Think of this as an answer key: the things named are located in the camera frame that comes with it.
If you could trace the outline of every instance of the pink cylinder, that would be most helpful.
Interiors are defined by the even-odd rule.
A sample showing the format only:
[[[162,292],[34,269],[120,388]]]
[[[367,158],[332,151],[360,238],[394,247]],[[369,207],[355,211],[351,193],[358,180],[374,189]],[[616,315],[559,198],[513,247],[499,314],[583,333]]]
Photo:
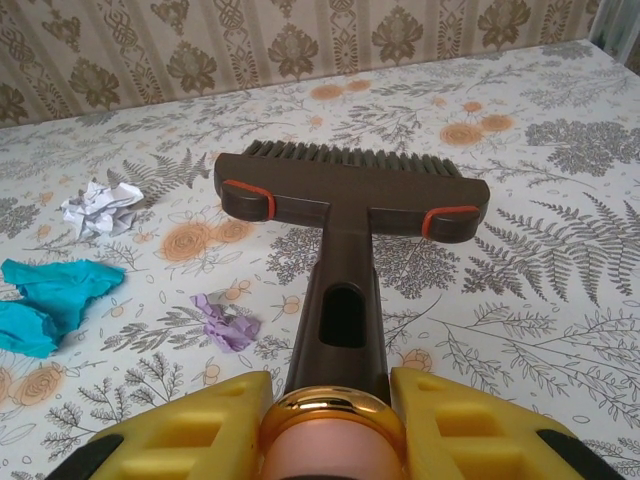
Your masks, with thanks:
[[[267,452],[262,480],[296,475],[403,479],[398,456],[382,435],[359,423],[331,418],[294,425]]]

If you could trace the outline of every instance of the crumpled purple paper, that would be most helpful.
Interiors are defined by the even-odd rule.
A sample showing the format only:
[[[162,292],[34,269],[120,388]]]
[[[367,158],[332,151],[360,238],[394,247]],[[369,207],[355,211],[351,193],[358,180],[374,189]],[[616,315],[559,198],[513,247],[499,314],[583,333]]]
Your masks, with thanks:
[[[260,330],[260,322],[255,318],[240,316],[227,321],[222,309],[209,303],[204,293],[191,297],[193,304],[207,316],[204,333],[211,338],[224,353],[241,352],[255,340]]]

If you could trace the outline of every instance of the yellow plastic housing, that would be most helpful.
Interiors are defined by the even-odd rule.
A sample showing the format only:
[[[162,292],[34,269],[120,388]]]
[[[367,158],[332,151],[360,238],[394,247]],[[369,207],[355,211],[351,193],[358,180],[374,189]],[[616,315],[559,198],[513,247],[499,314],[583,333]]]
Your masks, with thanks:
[[[232,378],[100,432],[124,436],[91,480],[247,480],[273,403],[268,372]]]
[[[407,426],[411,480],[581,480],[538,435],[560,423],[505,400],[408,368],[391,371]]]
[[[558,422],[505,400],[408,368],[391,372],[407,426],[409,480],[579,480],[536,434]],[[267,372],[192,393],[100,432],[123,443],[91,480],[258,478],[260,422],[271,406]]]

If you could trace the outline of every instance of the crumpled white paper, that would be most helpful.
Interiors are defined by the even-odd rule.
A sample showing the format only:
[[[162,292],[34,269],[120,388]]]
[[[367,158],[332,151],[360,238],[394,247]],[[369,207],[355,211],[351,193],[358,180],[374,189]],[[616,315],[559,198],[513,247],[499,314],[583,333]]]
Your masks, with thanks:
[[[131,228],[136,213],[128,207],[143,198],[140,189],[133,185],[121,183],[110,188],[89,182],[84,194],[65,200],[61,207],[64,220],[76,227],[77,239],[94,233],[114,237]]]

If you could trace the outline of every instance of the paper scrap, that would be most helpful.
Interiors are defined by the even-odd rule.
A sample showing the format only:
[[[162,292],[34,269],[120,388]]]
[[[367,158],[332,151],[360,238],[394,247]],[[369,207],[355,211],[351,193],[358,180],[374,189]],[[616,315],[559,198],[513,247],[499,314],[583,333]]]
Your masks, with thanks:
[[[131,228],[136,214],[128,207],[143,198],[138,187],[127,183],[110,188],[89,182],[85,193],[65,200],[61,207],[64,220],[76,228],[77,239],[95,233],[114,237]]]
[[[244,350],[258,335],[260,322],[257,319],[239,316],[228,320],[218,305],[209,303],[209,299],[204,293],[192,296],[191,301],[207,317],[204,333],[224,353]]]

